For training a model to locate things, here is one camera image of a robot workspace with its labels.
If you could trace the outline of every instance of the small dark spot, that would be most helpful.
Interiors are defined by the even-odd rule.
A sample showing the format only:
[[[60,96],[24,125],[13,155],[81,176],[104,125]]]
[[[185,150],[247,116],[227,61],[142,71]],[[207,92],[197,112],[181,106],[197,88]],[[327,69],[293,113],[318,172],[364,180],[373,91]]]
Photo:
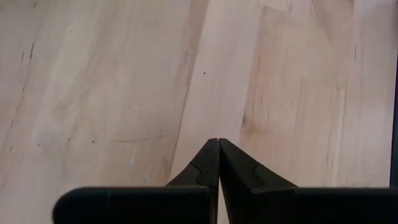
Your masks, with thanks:
[[[257,66],[260,65],[260,62],[261,62],[261,54],[259,54],[259,56],[258,56],[258,59],[257,59]]]
[[[35,42],[33,41],[32,43],[32,48],[30,49],[30,56],[29,56],[29,61],[32,60],[32,56],[33,56],[33,50],[35,48]]]
[[[292,5],[292,3],[290,3],[290,6],[289,6],[289,15],[292,15],[292,12],[293,12],[293,5]]]
[[[242,127],[245,127],[246,125],[248,125],[248,118],[244,114],[242,118]]]

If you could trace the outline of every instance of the black edge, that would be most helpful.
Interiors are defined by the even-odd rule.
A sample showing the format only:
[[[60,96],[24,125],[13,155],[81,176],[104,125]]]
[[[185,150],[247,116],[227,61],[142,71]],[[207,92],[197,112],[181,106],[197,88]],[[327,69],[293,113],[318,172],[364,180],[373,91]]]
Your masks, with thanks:
[[[392,125],[390,187],[398,187],[398,72],[396,72],[396,93],[394,100],[394,121]]]
[[[217,139],[209,139],[198,154],[167,185],[204,185],[218,189],[220,145]]]

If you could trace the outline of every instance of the wood grain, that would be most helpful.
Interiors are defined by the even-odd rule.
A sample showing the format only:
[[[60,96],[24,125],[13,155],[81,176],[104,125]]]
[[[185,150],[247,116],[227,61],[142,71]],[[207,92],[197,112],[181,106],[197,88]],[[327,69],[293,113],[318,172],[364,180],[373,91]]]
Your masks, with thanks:
[[[207,1],[1,1],[0,223],[168,181]]]
[[[0,0],[0,223],[164,185],[209,138],[300,186],[386,187],[397,29],[395,0]]]

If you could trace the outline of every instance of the black plastic object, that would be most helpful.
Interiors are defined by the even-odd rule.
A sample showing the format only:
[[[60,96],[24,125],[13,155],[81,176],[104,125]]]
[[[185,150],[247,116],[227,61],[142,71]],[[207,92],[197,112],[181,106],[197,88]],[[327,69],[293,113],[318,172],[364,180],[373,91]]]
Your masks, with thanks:
[[[398,187],[398,67],[396,70],[396,92],[394,99],[394,120],[392,123],[390,187]]]
[[[74,190],[57,202],[53,219],[55,224],[216,223],[219,175],[232,224],[398,223],[398,190],[299,188],[226,139],[210,139],[165,187]]]
[[[219,161],[210,139],[165,187],[72,190],[55,205],[54,223],[216,223]]]
[[[398,190],[299,188],[226,139],[221,186],[229,222],[373,220],[398,222]]]

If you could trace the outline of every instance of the wooden surface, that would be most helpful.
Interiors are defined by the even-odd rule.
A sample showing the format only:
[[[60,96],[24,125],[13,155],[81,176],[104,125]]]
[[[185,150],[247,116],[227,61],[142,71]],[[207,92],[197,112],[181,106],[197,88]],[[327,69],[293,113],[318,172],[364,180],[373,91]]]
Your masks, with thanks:
[[[0,223],[165,184],[213,137],[300,186],[388,186],[397,29],[395,0],[0,0]]]

